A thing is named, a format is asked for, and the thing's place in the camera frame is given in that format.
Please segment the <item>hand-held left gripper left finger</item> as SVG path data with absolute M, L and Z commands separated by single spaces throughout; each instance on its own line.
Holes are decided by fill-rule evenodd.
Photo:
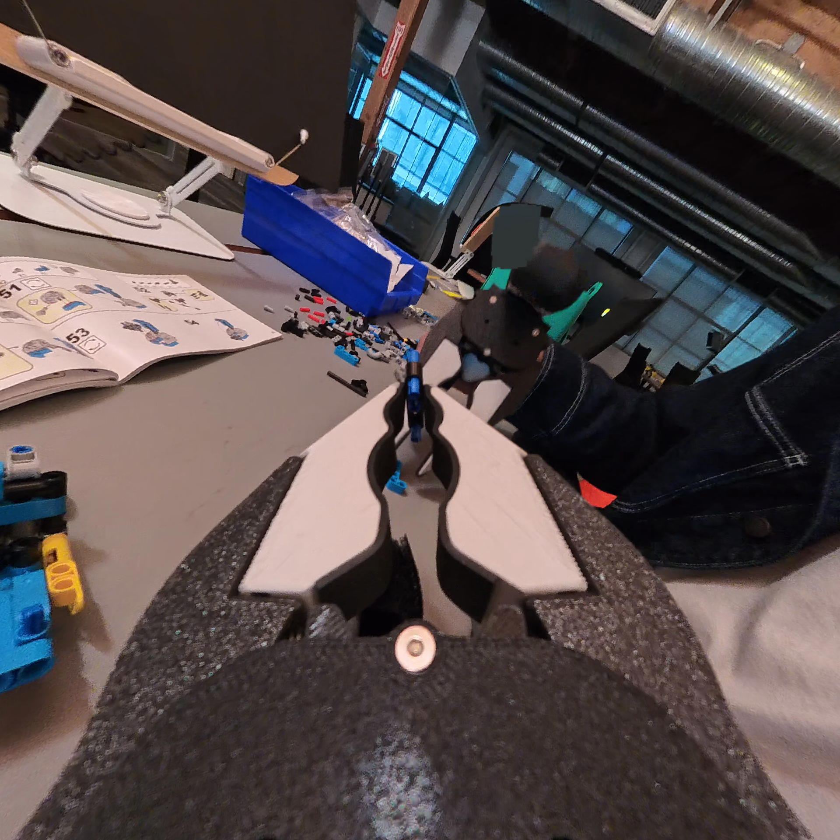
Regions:
M 388 385 L 302 453 L 287 494 L 239 584 L 247 595 L 315 595 L 377 536 L 382 507 L 368 477 L 386 434 Z

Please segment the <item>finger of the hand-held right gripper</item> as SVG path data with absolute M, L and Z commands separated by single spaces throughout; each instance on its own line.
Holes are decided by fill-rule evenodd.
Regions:
M 453 390 L 465 395 L 465 407 L 471 414 L 494 425 L 512 413 L 527 395 L 527 371 L 492 374 L 481 381 L 460 376 L 454 380 Z
M 475 350 L 464 338 L 463 314 L 464 309 L 451 308 L 425 333 L 418 345 L 425 386 L 462 393 L 474 391 L 475 384 L 464 378 L 464 358 Z

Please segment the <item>short black ridged beam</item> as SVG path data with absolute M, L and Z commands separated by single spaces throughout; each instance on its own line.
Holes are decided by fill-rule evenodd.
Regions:
M 424 427 L 424 413 L 425 413 L 425 396 L 424 396 L 424 378 L 423 378 L 423 365 L 420 363 L 417 367 L 411 366 L 406 368 L 405 364 L 403 365 L 403 372 L 404 372 L 404 382 L 405 382 L 405 393 L 406 393 L 406 380 L 408 377 L 411 376 L 419 376 L 422 379 L 423 384 L 423 397 L 422 400 L 418 403 L 408 402 L 406 399 L 406 418 L 407 418 L 407 427 L 408 432 L 410 434 L 410 429 L 412 425 L 420 424 Z

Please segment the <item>pile of small brick parts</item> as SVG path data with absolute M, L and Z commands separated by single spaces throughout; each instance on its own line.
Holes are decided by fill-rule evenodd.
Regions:
M 360 362 L 402 364 L 407 350 L 416 349 L 419 338 L 438 321 L 411 293 L 394 290 L 381 300 L 350 293 L 341 299 L 336 292 L 301 287 L 281 308 L 264 306 L 265 314 L 280 316 L 274 323 L 274 341 L 285 338 L 320 340 L 345 345 L 360 356 Z

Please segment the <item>blue yellow brick assembly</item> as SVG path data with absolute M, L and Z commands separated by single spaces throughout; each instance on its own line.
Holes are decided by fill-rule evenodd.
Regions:
M 1 692 L 41 679 L 55 662 L 53 612 L 85 605 L 67 535 L 67 473 L 42 470 L 31 445 L 1 464 Z

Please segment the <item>person's right forearm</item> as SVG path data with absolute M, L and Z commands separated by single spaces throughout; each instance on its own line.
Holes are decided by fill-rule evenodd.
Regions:
M 554 468 L 617 495 L 689 435 L 682 395 L 636 392 L 554 344 L 505 419 Z

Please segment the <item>grey desk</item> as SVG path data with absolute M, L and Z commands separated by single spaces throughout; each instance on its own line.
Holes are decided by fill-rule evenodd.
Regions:
M 200 281 L 275 329 L 293 289 L 307 282 L 241 236 L 242 214 L 187 203 L 187 215 L 236 251 L 231 262 L 2 220 L 2 256 L 67 258 L 105 270 Z M 361 372 L 323 339 L 282 341 L 230 355 L 153 365 L 121 387 L 39 398 L 2 412 L 2 449 L 33 445 L 46 469 L 68 474 L 69 534 L 87 603 L 55 619 L 56 663 L 41 680 L 2 695 L 1 837 L 15 838 L 77 746 L 122 646 L 155 593 L 213 527 L 289 456 L 299 454 L 365 400 L 327 376 L 365 379 L 371 396 L 394 365 Z M 435 572 L 434 476 L 417 478 L 410 442 L 399 459 L 410 481 L 390 500 L 392 530 L 407 533 L 426 619 L 469 634 Z

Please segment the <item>green flat panel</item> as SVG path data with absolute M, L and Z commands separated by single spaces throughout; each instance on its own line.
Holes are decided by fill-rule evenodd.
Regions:
M 480 289 L 486 291 L 493 288 L 506 290 L 510 282 L 511 269 L 495 268 Z M 548 327 L 548 336 L 553 341 L 561 341 L 580 317 L 585 307 L 602 289 L 602 282 L 593 283 L 584 290 L 567 308 L 549 312 L 542 316 L 543 323 Z

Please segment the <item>clear parts bag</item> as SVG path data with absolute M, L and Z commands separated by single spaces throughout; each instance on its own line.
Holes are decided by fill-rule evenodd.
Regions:
M 378 255 L 389 260 L 391 269 L 388 291 L 393 291 L 410 272 L 412 266 L 403 261 L 403 258 L 397 254 L 396 247 L 381 236 L 372 221 L 355 204 L 354 194 L 349 186 L 342 187 L 337 192 L 313 188 L 298 194 L 297 199 Z

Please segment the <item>blue plastic bin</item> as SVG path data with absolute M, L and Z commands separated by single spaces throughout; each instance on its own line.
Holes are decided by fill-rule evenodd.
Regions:
M 391 262 L 297 199 L 302 189 L 250 175 L 242 235 L 315 287 L 368 317 L 417 303 L 427 268 L 395 248 L 410 269 L 389 290 Z

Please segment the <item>large window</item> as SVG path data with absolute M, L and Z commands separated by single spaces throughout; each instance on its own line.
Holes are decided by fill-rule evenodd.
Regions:
M 377 141 L 395 155 L 392 179 L 396 186 L 445 205 L 478 138 L 452 86 L 439 92 L 404 71 Z

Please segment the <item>open instruction booklet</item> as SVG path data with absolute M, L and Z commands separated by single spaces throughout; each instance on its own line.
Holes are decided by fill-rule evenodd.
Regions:
M 281 334 L 184 275 L 1 258 L 1 408 L 110 387 L 170 358 L 226 354 Z

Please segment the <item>dark flat panel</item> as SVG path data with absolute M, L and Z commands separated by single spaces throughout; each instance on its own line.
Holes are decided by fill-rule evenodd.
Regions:
M 2 63 L 227 165 L 333 190 L 351 1 L 2 2 Z

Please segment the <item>white laptop stand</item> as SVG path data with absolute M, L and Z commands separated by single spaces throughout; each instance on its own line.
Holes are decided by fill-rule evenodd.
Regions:
M 2 64 L 45 83 L 33 111 L 16 132 L 10 155 L 2 156 L 2 206 L 53 228 L 103 238 L 231 260 L 233 252 L 177 207 L 226 169 L 239 169 L 269 183 L 288 186 L 297 175 L 283 165 L 309 138 L 279 161 L 264 150 L 195 119 L 138 89 L 123 77 L 45 38 L 1 26 Z M 74 98 L 99 106 L 184 146 L 204 161 L 155 198 L 88 180 L 38 163 L 35 152 Z

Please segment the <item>metal ventilation duct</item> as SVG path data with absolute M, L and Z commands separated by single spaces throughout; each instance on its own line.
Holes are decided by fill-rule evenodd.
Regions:
M 652 76 L 814 170 L 838 156 L 838 90 L 779 49 L 676 4 L 654 36 Z

